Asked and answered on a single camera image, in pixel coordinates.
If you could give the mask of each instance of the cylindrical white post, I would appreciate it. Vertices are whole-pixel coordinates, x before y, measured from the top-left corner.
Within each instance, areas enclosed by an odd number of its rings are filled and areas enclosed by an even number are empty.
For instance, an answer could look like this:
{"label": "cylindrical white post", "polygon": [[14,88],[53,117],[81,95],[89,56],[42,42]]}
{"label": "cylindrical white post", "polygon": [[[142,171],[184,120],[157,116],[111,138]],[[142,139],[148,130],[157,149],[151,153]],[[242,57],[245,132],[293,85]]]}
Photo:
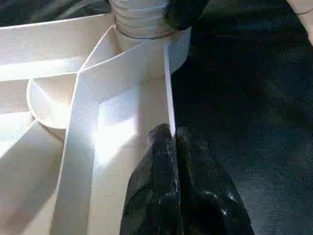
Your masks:
{"label": "cylindrical white post", "polygon": [[110,0],[110,3],[118,29],[130,37],[153,39],[174,31],[164,20],[168,0]]}

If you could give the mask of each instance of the white plastic divider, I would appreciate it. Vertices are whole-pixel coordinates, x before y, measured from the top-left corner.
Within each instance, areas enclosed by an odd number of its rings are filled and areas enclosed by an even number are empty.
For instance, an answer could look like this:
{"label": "white plastic divider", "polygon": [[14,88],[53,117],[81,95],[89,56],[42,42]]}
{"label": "white plastic divider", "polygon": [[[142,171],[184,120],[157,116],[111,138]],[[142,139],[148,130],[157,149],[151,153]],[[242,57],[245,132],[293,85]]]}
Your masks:
{"label": "white plastic divider", "polygon": [[[127,181],[148,132],[161,123],[173,124],[164,77],[169,80],[185,61],[189,35],[187,30],[148,40],[79,71],[51,235],[118,234]],[[164,52],[170,54],[165,66]],[[174,59],[181,64],[169,63]]]}
{"label": "white plastic divider", "polygon": [[34,120],[26,102],[27,80],[0,82],[0,162]]}
{"label": "white plastic divider", "polygon": [[94,45],[114,24],[113,13],[2,27],[0,80],[76,72]]}
{"label": "white plastic divider", "polygon": [[34,78],[27,86],[27,104],[32,115],[62,139],[69,122],[76,77],[76,73],[68,73]]}
{"label": "white plastic divider", "polygon": [[62,150],[63,142],[33,121],[0,158],[0,225],[21,206]]}
{"label": "white plastic divider", "polygon": [[109,60],[128,49],[129,48],[121,49],[116,36],[115,25],[112,25],[95,46],[81,69],[84,70],[103,61]]}

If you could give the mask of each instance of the plastic tray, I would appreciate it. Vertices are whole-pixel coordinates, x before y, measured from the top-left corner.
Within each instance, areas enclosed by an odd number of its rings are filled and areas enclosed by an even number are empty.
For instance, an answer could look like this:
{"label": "plastic tray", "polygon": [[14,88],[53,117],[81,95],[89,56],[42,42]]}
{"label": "plastic tray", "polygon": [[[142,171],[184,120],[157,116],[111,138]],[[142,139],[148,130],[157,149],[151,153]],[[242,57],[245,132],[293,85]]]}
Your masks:
{"label": "plastic tray", "polygon": [[137,40],[113,14],[0,29],[0,234],[117,235],[148,132],[175,131],[190,30]]}

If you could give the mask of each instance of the white plastic compartment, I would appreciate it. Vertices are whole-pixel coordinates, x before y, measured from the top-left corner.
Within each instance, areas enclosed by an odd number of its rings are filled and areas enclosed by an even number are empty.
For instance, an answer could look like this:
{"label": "white plastic compartment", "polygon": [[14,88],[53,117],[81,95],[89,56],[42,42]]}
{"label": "white plastic compartment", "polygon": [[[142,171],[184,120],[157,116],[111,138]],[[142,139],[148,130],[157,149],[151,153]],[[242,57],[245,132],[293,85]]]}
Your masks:
{"label": "white plastic compartment", "polygon": [[189,37],[146,40],[79,72],[52,235],[119,233],[148,132],[161,123],[175,131],[170,74],[185,61]]}
{"label": "white plastic compartment", "polygon": [[0,143],[11,141],[0,154],[1,235],[118,234],[148,132],[175,131],[170,74],[190,30],[140,40],[113,23],[106,14],[0,29],[0,119],[17,120],[0,126],[10,132]]}

